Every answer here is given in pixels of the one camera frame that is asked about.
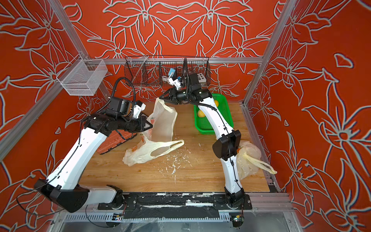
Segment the orange-print plastic bag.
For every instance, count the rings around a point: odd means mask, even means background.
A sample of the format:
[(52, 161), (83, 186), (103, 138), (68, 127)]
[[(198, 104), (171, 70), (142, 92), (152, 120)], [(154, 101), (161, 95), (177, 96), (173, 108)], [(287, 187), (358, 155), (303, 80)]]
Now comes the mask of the orange-print plastic bag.
[(124, 164), (143, 164), (182, 147), (184, 140), (173, 140), (176, 119), (175, 108), (167, 106), (164, 100), (157, 98), (154, 111), (149, 116), (153, 127), (140, 133), (141, 141), (126, 150), (122, 160)]

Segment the yellow-pink peach second row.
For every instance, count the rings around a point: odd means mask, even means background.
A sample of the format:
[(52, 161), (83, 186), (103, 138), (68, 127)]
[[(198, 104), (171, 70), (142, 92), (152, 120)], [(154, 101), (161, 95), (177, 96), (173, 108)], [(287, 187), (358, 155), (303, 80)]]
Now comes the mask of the yellow-pink peach second row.
[(204, 117), (206, 117), (205, 113), (204, 113), (202, 110), (199, 110), (199, 111), (197, 112), (197, 115), (198, 115), (199, 118), (204, 118)]

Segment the yellow translucent plastic bag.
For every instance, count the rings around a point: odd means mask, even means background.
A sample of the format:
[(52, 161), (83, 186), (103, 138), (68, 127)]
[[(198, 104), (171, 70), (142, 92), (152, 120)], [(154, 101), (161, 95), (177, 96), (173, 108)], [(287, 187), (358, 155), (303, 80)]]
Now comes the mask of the yellow translucent plastic bag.
[(241, 141), (237, 150), (237, 171), (240, 180), (255, 175), (258, 170), (264, 170), (272, 175), (277, 171), (271, 165), (261, 160), (261, 150), (249, 141)]

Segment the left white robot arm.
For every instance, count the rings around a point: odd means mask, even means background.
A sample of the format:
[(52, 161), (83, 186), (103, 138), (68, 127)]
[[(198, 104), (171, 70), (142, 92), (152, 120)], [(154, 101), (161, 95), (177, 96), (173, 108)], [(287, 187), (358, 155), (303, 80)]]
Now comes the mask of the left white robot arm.
[(134, 134), (153, 127), (142, 113), (145, 108), (141, 101), (112, 97), (107, 109), (87, 117), (79, 138), (66, 157), (45, 180), (38, 180), (34, 189), (70, 213), (93, 204), (107, 204), (112, 209), (120, 209), (124, 205), (120, 188), (113, 185), (83, 187), (79, 180), (93, 154), (113, 131)]

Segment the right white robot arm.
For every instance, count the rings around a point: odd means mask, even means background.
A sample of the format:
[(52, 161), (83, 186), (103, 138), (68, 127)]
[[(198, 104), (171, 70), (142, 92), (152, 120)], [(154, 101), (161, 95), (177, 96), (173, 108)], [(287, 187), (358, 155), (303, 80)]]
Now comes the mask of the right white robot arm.
[(231, 208), (242, 206), (245, 201), (245, 192), (237, 170), (240, 131), (227, 123), (217, 108), (211, 92), (201, 86), (196, 73), (183, 76), (181, 79), (174, 74), (169, 74), (161, 79), (172, 86), (160, 96), (161, 100), (176, 105), (190, 103), (205, 114), (216, 136), (213, 152), (222, 163), (227, 204)]

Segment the blue white small box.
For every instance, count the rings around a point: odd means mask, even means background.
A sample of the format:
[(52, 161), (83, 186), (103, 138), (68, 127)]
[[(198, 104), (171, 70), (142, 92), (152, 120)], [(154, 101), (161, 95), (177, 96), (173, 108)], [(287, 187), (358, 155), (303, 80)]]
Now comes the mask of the blue white small box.
[(175, 75), (175, 69), (171, 68), (168, 73), (168, 77), (172, 78)]

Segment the white button box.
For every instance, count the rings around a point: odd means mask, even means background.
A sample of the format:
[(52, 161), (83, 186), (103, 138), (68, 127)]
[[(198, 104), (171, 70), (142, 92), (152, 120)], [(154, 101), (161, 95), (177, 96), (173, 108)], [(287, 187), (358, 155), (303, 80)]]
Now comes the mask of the white button box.
[(202, 73), (198, 73), (197, 78), (198, 78), (198, 81), (199, 81), (200, 84), (207, 83), (207, 79)]

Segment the green plastic basket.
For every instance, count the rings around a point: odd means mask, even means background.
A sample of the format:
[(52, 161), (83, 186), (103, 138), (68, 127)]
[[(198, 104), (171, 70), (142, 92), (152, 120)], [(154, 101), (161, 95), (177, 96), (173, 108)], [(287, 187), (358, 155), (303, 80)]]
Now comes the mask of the green plastic basket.
[(209, 107), (202, 106), (202, 110), (206, 110), (205, 117), (199, 117), (198, 112), (199, 107), (194, 105), (194, 121), (196, 129), (205, 135), (215, 135), (216, 132), (221, 131), (223, 128), (227, 127), (227, 132), (231, 133), (234, 129), (234, 123), (231, 116), (231, 111), (227, 98), (222, 94), (212, 94), (214, 101), (218, 101), (219, 105), (215, 105), (218, 111), (215, 111)]

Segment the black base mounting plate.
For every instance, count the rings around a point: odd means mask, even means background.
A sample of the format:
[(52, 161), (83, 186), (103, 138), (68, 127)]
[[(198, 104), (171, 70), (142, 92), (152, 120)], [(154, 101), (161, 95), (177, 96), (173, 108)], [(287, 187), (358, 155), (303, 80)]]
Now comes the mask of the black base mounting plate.
[(229, 204), (222, 192), (132, 192), (123, 193), (123, 205), (114, 209), (100, 203), (99, 211), (121, 213), (123, 219), (221, 220), (252, 209), (249, 195), (238, 206)]

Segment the clear acrylic wall box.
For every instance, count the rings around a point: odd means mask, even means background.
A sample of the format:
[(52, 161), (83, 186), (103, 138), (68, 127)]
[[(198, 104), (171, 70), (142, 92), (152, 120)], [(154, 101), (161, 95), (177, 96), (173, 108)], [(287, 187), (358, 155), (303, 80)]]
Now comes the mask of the clear acrylic wall box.
[(89, 65), (84, 60), (76, 61), (58, 78), (58, 82), (70, 96), (93, 96), (96, 94), (108, 69), (104, 60)]

